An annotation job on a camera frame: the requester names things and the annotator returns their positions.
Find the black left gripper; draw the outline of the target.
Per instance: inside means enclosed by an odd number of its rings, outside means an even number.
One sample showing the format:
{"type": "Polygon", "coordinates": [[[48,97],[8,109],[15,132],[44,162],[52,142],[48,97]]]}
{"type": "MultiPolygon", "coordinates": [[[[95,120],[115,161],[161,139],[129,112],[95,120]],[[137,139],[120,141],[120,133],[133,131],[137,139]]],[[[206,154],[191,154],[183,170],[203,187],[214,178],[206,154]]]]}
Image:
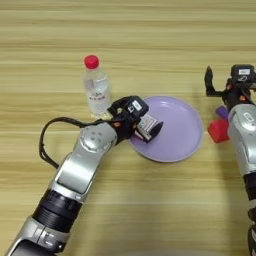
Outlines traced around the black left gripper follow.
{"type": "Polygon", "coordinates": [[[108,108],[108,112],[112,115],[110,126],[117,133],[117,141],[129,139],[135,131],[135,136],[145,143],[152,141],[161,131],[163,122],[155,125],[149,133],[143,133],[136,129],[136,125],[140,121],[140,112],[133,105],[137,97],[123,97],[116,100],[108,108]]]}

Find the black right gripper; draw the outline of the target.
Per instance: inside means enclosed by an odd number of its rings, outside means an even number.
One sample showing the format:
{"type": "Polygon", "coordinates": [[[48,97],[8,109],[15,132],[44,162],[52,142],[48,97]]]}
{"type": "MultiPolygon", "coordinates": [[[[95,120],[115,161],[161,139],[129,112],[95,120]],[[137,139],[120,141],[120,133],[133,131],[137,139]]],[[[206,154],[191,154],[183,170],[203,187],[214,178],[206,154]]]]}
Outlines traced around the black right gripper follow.
{"type": "Polygon", "coordinates": [[[228,110],[239,104],[254,104],[251,90],[256,92],[256,79],[252,82],[235,83],[231,78],[227,80],[223,92],[216,91],[213,86],[213,72],[210,66],[206,68],[204,83],[208,97],[221,97],[228,110]]]}

